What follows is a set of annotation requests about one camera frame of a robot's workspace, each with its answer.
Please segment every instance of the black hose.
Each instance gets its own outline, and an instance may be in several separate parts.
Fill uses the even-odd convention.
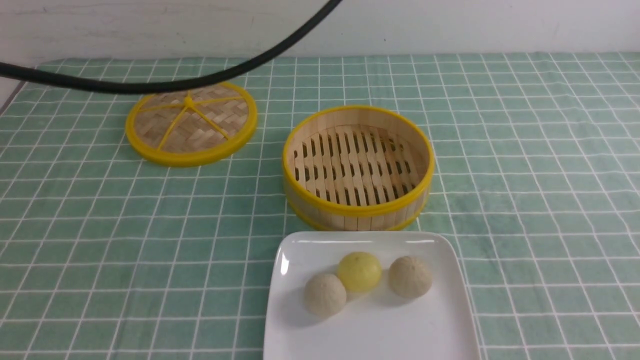
[[[55,74],[53,72],[31,69],[3,62],[0,62],[0,76],[3,78],[29,81],[31,83],[57,86],[60,88],[70,88],[74,90],[105,94],[158,94],[202,88],[204,86],[221,83],[222,81],[228,81],[245,74],[281,55],[313,30],[333,11],[333,9],[336,8],[336,6],[338,6],[338,4],[340,4],[341,1],[342,0],[329,0],[311,19],[300,26],[294,33],[264,53],[229,69],[201,76],[199,78],[163,81],[160,83],[114,83],[111,81],[92,80],[64,74]]]

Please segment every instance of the woven bamboo lid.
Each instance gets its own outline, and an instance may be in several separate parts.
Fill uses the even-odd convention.
[[[149,95],[131,110],[129,142],[144,158],[168,166],[204,165],[247,143],[257,124],[251,95],[230,83]]]

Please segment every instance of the bamboo steamer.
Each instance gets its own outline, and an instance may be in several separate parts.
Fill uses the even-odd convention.
[[[429,196],[435,159],[408,119],[370,106],[342,106],[304,120],[282,156],[290,207],[320,230],[400,230]]]

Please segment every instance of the yellow plastic spoke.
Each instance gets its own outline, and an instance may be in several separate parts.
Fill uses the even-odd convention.
[[[201,105],[201,104],[210,104],[212,102],[219,102],[219,101],[229,101],[229,100],[238,100],[238,99],[242,99],[241,96],[232,96],[232,97],[220,97],[217,99],[209,99],[209,100],[201,100],[201,101],[196,101],[194,102],[195,104]]]
[[[187,109],[188,109],[187,106],[183,107],[180,113],[178,114],[178,116],[176,116],[175,119],[171,121],[171,124],[169,124],[169,127],[166,129],[166,131],[164,132],[164,135],[162,136],[162,140],[160,140],[160,144],[156,147],[157,150],[162,149],[162,146],[164,146],[164,143],[166,143],[166,140],[169,138],[169,134],[173,131],[173,128],[176,126],[176,124],[178,123],[180,118],[184,115],[184,112],[187,111]]]
[[[182,103],[168,104],[168,105],[151,106],[150,108],[143,108],[143,109],[140,109],[138,111],[139,112],[144,112],[144,111],[152,111],[152,110],[160,110],[160,109],[181,108],[183,106],[184,106],[184,104],[182,104]]]
[[[227,132],[220,126],[218,126],[215,122],[213,122],[213,120],[209,119],[207,117],[207,115],[204,115],[204,113],[198,109],[196,109],[195,106],[190,106],[190,108],[195,111],[198,115],[200,115],[206,122],[209,123],[209,125],[211,125],[211,127],[213,127],[215,130],[217,130],[219,133],[222,134],[222,136],[225,137],[225,139],[229,140],[229,136],[227,135]]]

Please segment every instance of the square plate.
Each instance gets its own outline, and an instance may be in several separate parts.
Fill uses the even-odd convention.
[[[387,285],[386,271],[371,293],[318,320],[303,303],[306,282],[334,272],[353,251],[380,259],[384,269],[405,255],[424,259],[433,285],[406,301]],[[467,290],[451,244],[440,235],[409,231],[301,232],[287,236],[273,267],[264,334],[264,360],[479,360]]]

